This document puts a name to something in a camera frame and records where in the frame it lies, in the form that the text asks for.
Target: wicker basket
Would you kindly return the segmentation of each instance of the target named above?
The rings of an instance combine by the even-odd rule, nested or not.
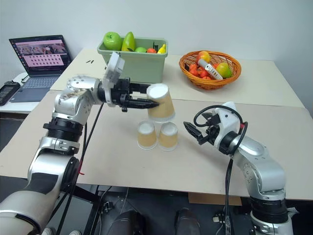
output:
[[[239,77],[241,73],[241,66],[237,60],[235,60],[230,55],[227,55],[221,52],[216,52],[216,51],[208,51],[208,50],[207,52],[209,52],[211,56],[210,64],[217,64],[217,63],[222,63],[222,62],[228,63],[233,73],[233,76],[229,78],[225,78],[223,80],[206,80],[206,79],[202,79],[202,78],[192,75],[186,69],[186,66],[190,66],[191,64],[196,63],[197,55],[199,52],[200,50],[190,52],[184,55],[183,57],[181,57],[179,61],[179,66],[182,72],[186,74],[188,79],[197,87],[200,87],[205,90],[213,90],[213,89],[221,88],[222,86],[235,81]]]

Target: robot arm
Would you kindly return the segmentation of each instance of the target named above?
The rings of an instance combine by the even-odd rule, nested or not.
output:
[[[207,127],[207,136],[204,137],[201,131],[189,122],[184,122],[185,128],[199,144],[209,142],[222,153],[229,154],[243,172],[250,195],[255,233],[292,235],[291,219],[285,204],[284,170],[270,157],[264,145],[237,133],[238,126],[243,123],[239,120],[241,117],[236,114],[233,102],[215,108],[212,113],[204,113],[208,109],[211,108],[200,111],[194,119],[195,125]],[[199,115],[206,119],[205,124],[197,123]]]
[[[108,102],[128,108],[153,108],[158,103],[132,99],[131,93],[144,93],[148,85],[119,79],[124,61],[113,53],[102,81],[79,75],[67,82],[67,89],[54,102],[51,122],[44,124],[46,136],[28,170],[27,186],[9,195],[0,204],[1,234],[32,235],[43,231],[61,191],[76,184],[81,163],[79,138],[94,104]]]

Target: paper cup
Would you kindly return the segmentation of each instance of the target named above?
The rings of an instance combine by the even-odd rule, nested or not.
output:
[[[163,83],[153,84],[147,89],[147,98],[159,105],[148,109],[150,120],[155,122],[168,122],[175,116],[175,110],[168,86]]]
[[[164,123],[161,126],[158,137],[159,147],[165,151],[174,150],[178,143],[178,129],[172,122]]]
[[[153,149],[157,145],[155,126],[151,121],[142,121],[138,128],[138,146],[144,150]]]

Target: person's shoe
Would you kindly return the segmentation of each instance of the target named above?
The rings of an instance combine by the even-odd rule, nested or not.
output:
[[[200,235],[199,222],[188,208],[183,208],[176,213],[175,230],[176,235]]]
[[[135,211],[120,214],[112,223],[107,235],[144,235],[145,217]]]
[[[41,235],[53,235],[52,229],[45,228]]]
[[[74,230],[74,231],[70,232],[69,235],[82,235],[82,233],[78,230]]]

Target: tabletop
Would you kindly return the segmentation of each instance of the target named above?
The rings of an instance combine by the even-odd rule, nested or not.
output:
[[[26,72],[22,72],[17,75],[13,81],[19,82],[22,86],[22,79],[27,76]],[[0,106],[0,113],[17,113],[17,114],[29,114],[39,102],[17,102],[12,103],[8,101],[5,105]]]
[[[46,133],[42,126],[51,120],[57,93],[49,91],[0,153],[1,175],[27,177],[39,140]],[[192,122],[200,109],[220,103],[174,99],[173,104],[179,144],[169,152],[159,147],[146,151],[137,146],[136,128],[147,119],[146,110],[129,109],[122,113],[119,107],[105,105],[85,155],[81,169],[85,175],[80,175],[78,182],[223,194],[229,156],[209,143],[199,146],[183,126],[183,121]],[[313,143],[313,121],[309,112],[301,107],[236,106],[243,120],[249,122],[247,135],[266,145],[271,157],[285,170],[286,198],[312,200],[309,179],[313,177],[313,158],[308,148]],[[89,127],[98,109],[98,105],[93,106]],[[233,169],[229,193],[248,196],[243,174],[237,167]]]
[[[236,81],[220,89],[206,91],[188,81],[179,68],[180,58],[181,55],[170,54],[165,58],[163,83],[168,85],[173,99],[304,107],[273,61],[238,60],[242,73]],[[105,66],[102,55],[95,49],[85,48],[75,57],[51,90],[64,90],[67,80],[78,74],[102,79]]]

